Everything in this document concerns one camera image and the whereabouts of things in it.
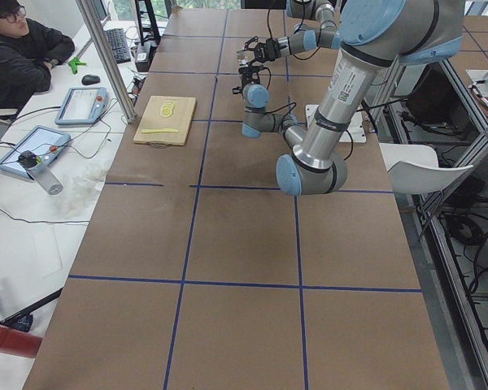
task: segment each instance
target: tablet screen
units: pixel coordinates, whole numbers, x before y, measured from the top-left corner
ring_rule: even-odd
[[[67,101],[62,120],[88,119],[99,89],[74,89]]]
[[[29,138],[20,145],[15,146],[15,149],[2,161],[2,164],[6,164],[11,169],[25,171],[25,169],[23,169],[17,162],[20,153],[25,150],[31,150],[36,155],[46,154],[52,145],[58,145],[58,140],[61,138],[62,135],[58,132],[52,132],[46,128],[37,128],[36,131],[32,132]]]

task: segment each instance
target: white desk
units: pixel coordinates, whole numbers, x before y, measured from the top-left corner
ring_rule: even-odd
[[[133,25],[131,22],[109,22],[105,29]],[[129,29],[136,35],[135,28]],[[86,43],[88,32],[84,26],[74,41],[76,51]],[[67,64],[52,71],[50,91],[34,95],[20,113],[43,107],[59,106],[68,89],[81,85],[85,74],[100,76],[109,98],[115,94],[102,68],[98,54],[91,44],[81,56],[86,66],[79,66],[73,75]],[[129,85],[136,70],[134,63],[119,66],[125,85]],[[36,125],[59,128],[54,124],[57,110],[41,111],[16,121],[3,137],[3,141],[18,142]],[[113,106],[103,121],[96,123],[86,134],[87,127],[60,128],[77,137],[70,144],[85,156],[91,156],[104,142],[97,155],[91,159],[81,157],[74,149],[66,148],[50,166],[63,184],[63,191],[50,196],[36,183],[18,179],[0,171],[0,208],[16,218],[27,220],[88,221],[104,184],[104,178],[115,156],[125,128],[123,112]],[[0,145],[0,158],[8,151]],[[46,224],[24,223],[9,219],[0,212],[0,316],[2,319],[25,306],[42,299],[63,287],[76,252],[85,234],[86,223]],[[34,313],[31,332],[45,334],[55,302]],[[33,364],[32,359],[0,353],[0,390],[21,389]]]

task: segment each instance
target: wooden cutting board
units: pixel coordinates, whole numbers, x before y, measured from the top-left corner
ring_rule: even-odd
[[[150,97],[133,141],[136,144],[184,145],[196,102],[195,97]]]

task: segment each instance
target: black jacket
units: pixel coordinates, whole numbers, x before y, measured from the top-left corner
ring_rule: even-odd
[[[35,92],[50,87],[44,59],[61,63],[74,51],[72,39],[60,31],[27,19],[29,34],[9,38],[0,34],[0,108],[22,108]]]

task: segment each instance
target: person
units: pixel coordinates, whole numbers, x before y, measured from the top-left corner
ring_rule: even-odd
[[[50,71],[74,51],[70,37],[25,16],[16,0],[0,0],[0,108],[49,90]]]

